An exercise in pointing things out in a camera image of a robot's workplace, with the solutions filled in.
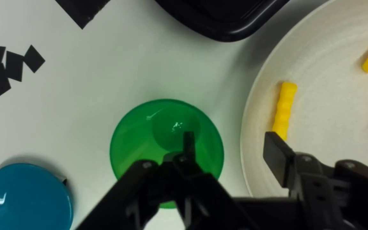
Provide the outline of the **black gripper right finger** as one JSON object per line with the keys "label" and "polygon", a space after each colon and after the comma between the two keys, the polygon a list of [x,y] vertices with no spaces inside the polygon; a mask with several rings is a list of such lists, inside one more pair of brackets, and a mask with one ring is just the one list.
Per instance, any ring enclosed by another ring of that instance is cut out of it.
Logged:
{"label": "black gripper right finger", "polygon": [[263,160],[282,188],[287,188],[290,184],[290,166],[294,157],[295,152],[277,133],[267,132],[264,134]]}

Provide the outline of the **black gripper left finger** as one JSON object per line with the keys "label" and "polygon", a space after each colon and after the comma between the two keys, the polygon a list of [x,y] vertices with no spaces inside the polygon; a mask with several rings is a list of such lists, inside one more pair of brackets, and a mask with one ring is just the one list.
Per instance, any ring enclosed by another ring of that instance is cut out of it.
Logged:
{"label": "black gripper left finger", "polygon": [[184,155],[190,160],[195,160],[195,138],[193,132],[184,133]]}

